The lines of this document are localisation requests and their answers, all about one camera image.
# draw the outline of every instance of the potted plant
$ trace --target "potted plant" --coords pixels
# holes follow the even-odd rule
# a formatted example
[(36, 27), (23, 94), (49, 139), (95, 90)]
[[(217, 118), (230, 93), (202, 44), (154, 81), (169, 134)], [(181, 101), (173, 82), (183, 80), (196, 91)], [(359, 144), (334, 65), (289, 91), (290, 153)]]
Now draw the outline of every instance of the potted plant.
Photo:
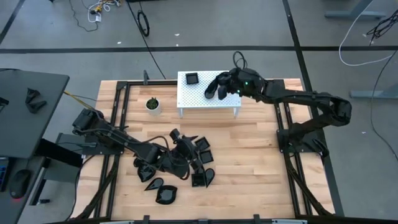
[(161, 108), (160, 108), (160, 102), (159, 100), (157, 100), (156, 98), (152, 97), (151, 99), (149, 99), (147, 101), (147, 103), (145, 104), (147, 111), (150, 115), (152, 116), (157, 116), (160, 114), (160, 112), (162, 112)]

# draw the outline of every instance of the white pot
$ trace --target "white pot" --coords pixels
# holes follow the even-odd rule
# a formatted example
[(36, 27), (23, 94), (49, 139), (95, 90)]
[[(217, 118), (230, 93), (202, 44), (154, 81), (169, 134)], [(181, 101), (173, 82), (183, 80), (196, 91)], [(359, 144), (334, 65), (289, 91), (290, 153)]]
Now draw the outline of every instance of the white pot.
[(158, 116), (162, 112), (162, 109), (160, 108), (160, 101), (158, 99), (156, 99), (156, 100), (157, 100), (157, 107), (153, 110), (151, 110), (147, 107), (148, 101), (145, 102), (145, 108), (147, 108), (148, 113), (152, 116)]

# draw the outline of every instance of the white stool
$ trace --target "white stool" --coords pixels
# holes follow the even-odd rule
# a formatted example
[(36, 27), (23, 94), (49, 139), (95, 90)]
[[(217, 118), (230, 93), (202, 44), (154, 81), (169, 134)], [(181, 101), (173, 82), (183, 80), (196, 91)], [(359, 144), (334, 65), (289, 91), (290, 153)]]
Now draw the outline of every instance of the white stool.
[(180, 118), (183, 116), (183, 109), (186, 108), (233, 108), (234, 117), (237, 117), (241, 107), (241, 98), (238, 94), (229, 94), (223, 100), (218, 99), (217, 91), (212, 99), (205, 98), (207, 86), (221, 72), (227, 71), (201, 71), (198, 74), (199, 83), (187, 85), (186, 73), (178, 72), (177, 82), (177, 108)]

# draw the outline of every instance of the black desk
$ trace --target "black desk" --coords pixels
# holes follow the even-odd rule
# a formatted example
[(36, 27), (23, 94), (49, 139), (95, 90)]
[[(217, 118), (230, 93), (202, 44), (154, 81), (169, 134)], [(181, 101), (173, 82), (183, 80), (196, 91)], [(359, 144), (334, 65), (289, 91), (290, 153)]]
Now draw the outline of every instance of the black desk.
[[(81, 166), (79, 154), (42, 139), (68, 81), (67, 75), (19, 70), (0, 72), (0, 97), (9, 101), (0, 111), (0, 156), (14, 160), (9, 167), (11, 173), (6, 190), (0, 192), (0, 223), (17, 223), (41, 168), (47, 168), (50, 159)], [(36, 114), (30, 113), (25, 105), (28, 88), (40, 92), (40, 96), (32, 100), (33, 103), (47, 102)], [(32, 172), (27, 193), (15, 200), (9, 194), (9, 183), (14, 174), (25, 169), (27, 164)]]
[(27, 159), (17, 159), (13, 165), (13, 168), (10, 173), (10, 178), (14, 176), (16, 172), (21, 169), (25, 169), (26, 165), (27, 169), (29, 169), (32, 173), (30, 177), (29, 186), (27, 189), (27, 193), (20, 199), (13, 199), (9, 193), (9, 184), (7, 184), (6, 190), (4, 192), (0, 192), (0, 217), (1, 223), (17, 223), (24, 207), (29, 198), (30, 192), (35, 185), (35, 181), (40, 174), (40, 170), (45, 161), (45, 157), (42, 156), (34, 156), (27, 163)]
[[(67, 75), (0, 72), (0, 97), (9, 104), (0, 111), (0, 156), (30, 158), (35, 152), (69, 81)], [(47, 104), (32, 114), (25, 105), (27, 89), (38, 90)]]

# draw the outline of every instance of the wooden tabletop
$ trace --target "wooden tabletop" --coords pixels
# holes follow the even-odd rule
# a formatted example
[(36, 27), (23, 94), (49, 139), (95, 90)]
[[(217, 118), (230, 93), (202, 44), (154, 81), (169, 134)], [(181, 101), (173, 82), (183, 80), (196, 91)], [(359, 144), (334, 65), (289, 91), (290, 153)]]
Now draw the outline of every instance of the wooden tabletop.
[[(286, 88), (302, 90), (300, 79), (285, 79)], [(96, 109), (110, 119), (117, 81), (102, 81)], [(121, 93), (116, 124), (120, 123)], [(144, 105), (150, 97), (160, 100), (162, 113), (150, 116)], [(273, 105), (242, 98), (237, 118), (232, 109), (186, 109), (180, 119), (176, 108), (177, 86), (132, 86), (126, 116), (127, 133), (144, 141), (163, 135), (174, 147), (169, 132), (177, 128), (186, 136), (205, 136), (211, 144), (214, 162), (205, 168), (215, 170), (215, 179), (206, 187), (192, 188), (191, 178), (180, 180), (168, 173), (157, 172), (165, 185), (178, 188), (171, 205), (155, 202), (156, 190), (144, 191), (150, 181), (141, 183), (133, 166), (130, 151), (121, 156), (116, 184), (112, 220), (243, 219), (260, 214), (261, 218), (293, 218), (289, 184), (283, 155), (279, 152), (277, 121)], [(290, 104), (294, 122), (310, 119), (308, 108)], [(301, 153), (308, 188), (329, 211), (334, 212), (322, 161), (316, 153)], [(81, 213), (98, 189), (103, 156), (96, 156), (83, 168), (72, 217)], [(305, 211), (298, 187), (300, 210)], [(108, 191), (101, 214), (105, 214)]]

